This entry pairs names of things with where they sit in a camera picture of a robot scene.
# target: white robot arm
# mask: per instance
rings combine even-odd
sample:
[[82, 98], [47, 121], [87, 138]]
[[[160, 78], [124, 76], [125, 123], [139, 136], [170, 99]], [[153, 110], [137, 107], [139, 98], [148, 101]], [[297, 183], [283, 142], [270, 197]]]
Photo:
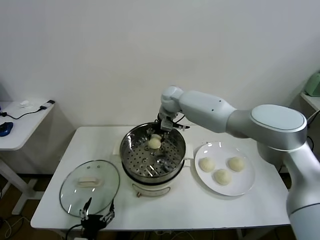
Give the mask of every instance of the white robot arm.
[[264, 160], [283, 161], [292, 180], [286, 207], [296, 238], [320, 238], [320, 163], [306, 142], [303, 114], [269, 104], [237, 110], [222, 98], [170, 86], [161, 95], [161, 128], [170, 131], [178, 113], [215, 133], [252, 138]]

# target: dough ball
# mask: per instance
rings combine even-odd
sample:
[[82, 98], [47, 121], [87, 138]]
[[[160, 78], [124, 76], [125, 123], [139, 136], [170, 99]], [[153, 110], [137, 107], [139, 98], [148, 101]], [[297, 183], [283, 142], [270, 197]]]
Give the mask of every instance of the dough ball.
[[213, 176], [218, 184], [221, 184], [224, 186], [231, 183], [231, 180], [232, 180], [230, 172], [226, 169], [219, 169], [219, 170], [215, 171]]
[[151, 149], [158, 149], [161, 147], [161, 141], [158, 138], [153, 137], [148, 141], [148, 146]]
[[215, 165], [214, 161], [211, 158], [204, 157], [204, 158], [200, 159], [199, 167], [201, 168], [202, 171], [204, 171], [206, 173], [209, 173], [213, 169], [215, 169], [216, 165]]
[[245, 168], [245, 161], [240, 156], [234, 156], [228, 161], [229, 168], [236, 172], [241, 172]]
[[152, 135], [151, 135], [151, 138], [152, 138], [152, 139], [156, 138], [156, 139], [159, 139], [160, 141], [161, 141], [161, 139], [162, 139], [162, 137], [161, 137], [160, 135], [158, 135], [158, 134], [152, 134]]

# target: white table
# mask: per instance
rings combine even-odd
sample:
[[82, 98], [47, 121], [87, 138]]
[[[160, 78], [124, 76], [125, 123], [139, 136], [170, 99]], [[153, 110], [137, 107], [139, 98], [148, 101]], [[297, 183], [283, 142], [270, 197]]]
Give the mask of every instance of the white table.
[[[17, 118], [22, 114], [34, 112], [46, 101], [32, 102], [28, 108], [21, 108], [20, 102], [17, 101], [2, 101], [0, 102], [1, 112], [7, 112], [9, 115]], [[37, 113], [28, 114], [22, 118], [15, 120], [9, 116], [0, 116], [0, 125], [5, 122], [13, 122], [13, 128], [9, 135], [0, 137], [0, 151], [15, 151], [24, 146], [26, 141], [37, 129], [42, 120], [51, 111], [53, 105], [45, 110]], [[21, 197], [12, 210], [13, 215], [19, 215], [27, 200], [40, 200], [44, 192], [34, 191], [33, 187], [36, 184], [36, 179], [31, 179], [27, 184], [23, 181], [1, 158], [0, 158], [0, 174], [8, 180], [8, 183], [2, 190], [2, 195], [5, 194], [10, 184], [14, 185], [22, 192]]]
[[105, 228], [108, 231], [252, 228], [290, 223], [286, 213], [288, 191], [276, 168], [259, 156], [255, 141], [212, 133], [199, 126], [182, 132], [186, 143], [196, 149], [206, 142], [219, 140], [240, 148], [255, 168], [253, 188], [238, 197], [219, 195], [201, 182], [191, 165], [182, 169], [168, 194], [137, 198], [122, 169], [120, 157], [113, 155], [116, 142], [132, 128], [78, 128], [32, 217], [31, 226], [67, 230], [80, 223], [79, 218], [68, 215], [60, 206], [60, 187], [74, 168], [91, 160], [111, 161], [120, 174], [120, 187], [114, 199], [115, 218]]
[[304, 92], [301, 92], [300, 96], [316, 111], [320, 110], [320, 97], [309, 96]]

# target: white plate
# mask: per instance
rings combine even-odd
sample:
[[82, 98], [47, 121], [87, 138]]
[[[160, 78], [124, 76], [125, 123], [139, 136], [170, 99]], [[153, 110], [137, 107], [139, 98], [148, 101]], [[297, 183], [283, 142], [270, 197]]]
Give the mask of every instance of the white plate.
[[[211, 158], [215, 163], [212, 172], [205, 172], [199, 167], [199, 160]], [[236, 172], [229, 168], [228, 160], [232, 157], [242, 157], [245, 167], [242, 171]], [[201, 180], [213, 191], [226, 196], [239, 196], [248, 192], [255, 182], [255, 169], [248, 157], [238, 148], [224, 142], [216, 141], [200, 147], [194, 159], [195, 169]], [[232, 181], [226, 186], [216, 182], [214, 172], [219, 169], [226, 169], [231, 173]]]

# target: glass pot lid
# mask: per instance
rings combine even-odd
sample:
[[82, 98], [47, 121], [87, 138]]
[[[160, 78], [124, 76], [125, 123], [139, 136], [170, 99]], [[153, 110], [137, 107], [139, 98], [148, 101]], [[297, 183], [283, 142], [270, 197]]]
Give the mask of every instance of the glass pot lid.
[[75, 168], [60, 189], [60, 203], [70, 215], [79, 217], [89, 198], [87, 214], [104, 210], [116, 196], [120, 185], [117, 168], [105, 160], [88, 161]]

